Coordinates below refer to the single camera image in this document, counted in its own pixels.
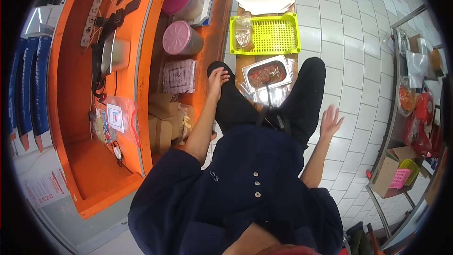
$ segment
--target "hand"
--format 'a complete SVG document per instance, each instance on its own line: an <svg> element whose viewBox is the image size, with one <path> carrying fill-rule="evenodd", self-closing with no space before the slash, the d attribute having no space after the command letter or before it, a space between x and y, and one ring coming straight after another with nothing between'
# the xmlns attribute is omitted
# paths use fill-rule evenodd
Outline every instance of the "hand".
<svg viewBox="0 0 453 255"><path fill-rule="evenodd" d="M332 138L332 136L340 129L341 124L343 123L344 117L341 117L338 121L338 111L337 108L334 110L335 105L329 105L329 108L323 113L323 120L321 121L321 132L319 137Z"/></svg>
<svg viewBox="0 0 453 255"><path fill-rule="evenodd" d="M214 69L211 72L211 75L208 78L209 81L209 93L208 95L212 95L213 97L217 98L217 101L220 99L221 94L221 87L225 82L229 81L230 75L228 75L228 71L224 71L223 67L219 67Z"/></svg>

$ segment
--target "embroidered logo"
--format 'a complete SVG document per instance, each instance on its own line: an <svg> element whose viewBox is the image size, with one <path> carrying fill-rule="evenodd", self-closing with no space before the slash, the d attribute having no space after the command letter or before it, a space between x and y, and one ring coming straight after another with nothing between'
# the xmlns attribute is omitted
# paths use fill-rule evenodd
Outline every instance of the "embroidered logo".
<svg viewBox="0 0 453 255"><path fill-rule="evenodd" d="M219 177L216 175L215 172L209 172L209 174L211 174L212 178L213 178L216 182L219 181Z"/></svg>

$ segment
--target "pink plastic crate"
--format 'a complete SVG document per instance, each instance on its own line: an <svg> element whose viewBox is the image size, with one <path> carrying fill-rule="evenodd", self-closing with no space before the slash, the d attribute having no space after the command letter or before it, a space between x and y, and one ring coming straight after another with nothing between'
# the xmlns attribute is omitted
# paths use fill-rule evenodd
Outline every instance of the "pink plastic crate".
<svg viewBox="0 0 453 255"><path fill-rule="evenodd" d="M406 183L407 178L411 175L411 170L406 168L398 168L395 176L393 177L392 183L389 188L400 189Z"/></svg>

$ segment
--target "plastic canister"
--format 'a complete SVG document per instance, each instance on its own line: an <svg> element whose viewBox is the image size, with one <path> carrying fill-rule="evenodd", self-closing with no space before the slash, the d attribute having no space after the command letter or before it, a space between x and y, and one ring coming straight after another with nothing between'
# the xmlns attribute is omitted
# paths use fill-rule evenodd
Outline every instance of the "plastic canister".
<svg viewBox="0 0 453 255"><path fill-rule="evenodd" d="M178 19L191 21L201 14L203 3L200 0L164 0L162 11Z"/></svg>
<svg viewBox="0 0 453 255"><path fill-rule="evenodd" d="M186 21L176 21L167 27L162 45L170 55L195 55L203 48L203 37Z"/></svg>

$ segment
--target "plastic basket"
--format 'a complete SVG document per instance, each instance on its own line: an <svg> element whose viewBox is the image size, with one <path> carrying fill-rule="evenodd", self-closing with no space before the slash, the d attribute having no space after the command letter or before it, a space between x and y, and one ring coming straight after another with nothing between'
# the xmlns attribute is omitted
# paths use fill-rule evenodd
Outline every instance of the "plastic basket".
<svg viewBox="0 0 453 255"><path fill-rule="evenodd" d="M279 55L300 52L300 35L296 13L281 16L252 17L254 48L236 48L235 20L230 18L230 53L242 55Z"/></svg>
<svg viewBox="0 0 453 255"><path fill-rule="evenodd" d="M398 168L407 168L411 170L411 175L406 180L406 185L410 185L420 172L420 167L410 158L399 162Z"/></svg>
<svg viewBox="0 0 453 255"><path fill-rule="evenodd" d="M400 189L403 187L404 183L407 181L407 178L411 175L411 172L412 171L408 168L398 168L389 188Z"/></svg>

